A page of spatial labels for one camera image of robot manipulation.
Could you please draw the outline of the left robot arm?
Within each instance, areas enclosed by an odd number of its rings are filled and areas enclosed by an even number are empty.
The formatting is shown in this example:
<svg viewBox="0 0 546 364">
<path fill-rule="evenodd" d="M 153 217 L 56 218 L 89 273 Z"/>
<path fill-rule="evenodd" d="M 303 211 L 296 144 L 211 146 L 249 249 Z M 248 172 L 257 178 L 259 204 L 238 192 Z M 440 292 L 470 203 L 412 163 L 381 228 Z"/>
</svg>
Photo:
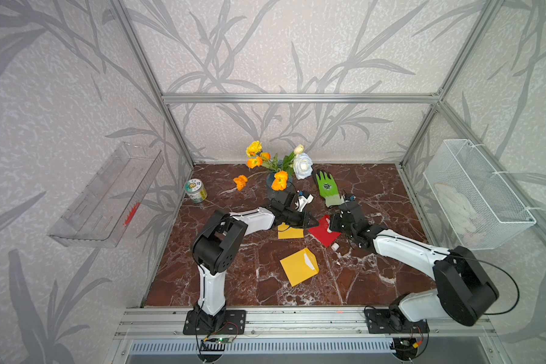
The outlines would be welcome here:
<svg viewBox="0 0 546 364">
<path fill-rule="evenodd" d="M 191 246 L 200 273 L 200 298 L 194 306 L 198 320 L 219 325 L 224 320 L 226 271 L 245 236 L 268 231 L 281 224 L 308 229 L 319 225 L 306 211 L 314 196 L 304 191 L 278 191 L 265 206 L 246 212 L 218 209 L 209 217 Z"/>
</svg>

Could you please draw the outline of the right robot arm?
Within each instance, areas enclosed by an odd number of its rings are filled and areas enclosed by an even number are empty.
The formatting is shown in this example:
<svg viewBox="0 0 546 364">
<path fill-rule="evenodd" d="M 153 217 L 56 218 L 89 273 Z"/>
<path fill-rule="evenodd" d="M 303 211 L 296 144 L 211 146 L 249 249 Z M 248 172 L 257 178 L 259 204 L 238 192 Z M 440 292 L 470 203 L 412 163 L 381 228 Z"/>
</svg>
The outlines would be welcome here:
<svg viewBox="0 0 546 364">
<path fill-rule="evenodd" d="M 344 234 L 370 253 L 403 262 L 435 282 L 434 289 L 404 294 L 389 305 L 386 316 L 393 329 L 401 329 L 406 323 L 443 318 L 473 326 L 500 297 L 469 249 L 435 247 L 371 224 L 355 202 L 343 203 L 339 209 L 330 218 L 330 231 Z"/>
</svg>

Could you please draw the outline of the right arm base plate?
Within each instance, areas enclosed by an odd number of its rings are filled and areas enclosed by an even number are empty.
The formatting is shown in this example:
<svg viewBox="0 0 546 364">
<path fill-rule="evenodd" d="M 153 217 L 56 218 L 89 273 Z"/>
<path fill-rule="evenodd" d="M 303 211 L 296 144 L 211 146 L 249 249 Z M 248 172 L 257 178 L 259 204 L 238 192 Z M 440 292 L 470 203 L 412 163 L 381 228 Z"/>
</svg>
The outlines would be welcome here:
<svg viewBox="0 0 546 364">
<path fill-rule="evenodd" d="M 430 332 L 426 320 L 411 322 L 397 309 L 365 306 L 363 315 L 370 334 L 426 335 Z"/>
</svg>

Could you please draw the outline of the red envelope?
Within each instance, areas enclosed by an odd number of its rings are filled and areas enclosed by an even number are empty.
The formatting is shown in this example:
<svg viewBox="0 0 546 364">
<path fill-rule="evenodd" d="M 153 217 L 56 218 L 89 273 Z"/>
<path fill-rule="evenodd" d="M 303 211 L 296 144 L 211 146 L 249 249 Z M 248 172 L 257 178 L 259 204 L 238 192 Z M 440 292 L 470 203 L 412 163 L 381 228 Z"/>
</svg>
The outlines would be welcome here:
<svg viewBox="0 0 546 364">
<path fill-rule="evenodd" d="M 330 247 L 341 235 L 339 232 L 331 231 L 329 223 L 330 216 L 324 215 L 322 218 L 320 218 L 320 220 L 318 220 L 318 226 L 308 229 L 309 234 L 312 235 L 324 247 Z"/>
</svg>

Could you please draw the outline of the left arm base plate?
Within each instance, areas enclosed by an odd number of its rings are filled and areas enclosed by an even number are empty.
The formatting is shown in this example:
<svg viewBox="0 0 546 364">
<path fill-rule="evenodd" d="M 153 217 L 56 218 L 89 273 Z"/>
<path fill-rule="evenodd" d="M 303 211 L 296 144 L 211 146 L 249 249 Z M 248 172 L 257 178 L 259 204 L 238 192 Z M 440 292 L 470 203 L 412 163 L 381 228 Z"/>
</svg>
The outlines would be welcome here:
<svg viewBox="0 0 546 364">
<path fill-rule="evenodd" d="M 184 335 L 242 335 L 247 323 L 246 310 L 226 309 L 216 315 L 191 310 L 184 321 Z"/>
</svg>

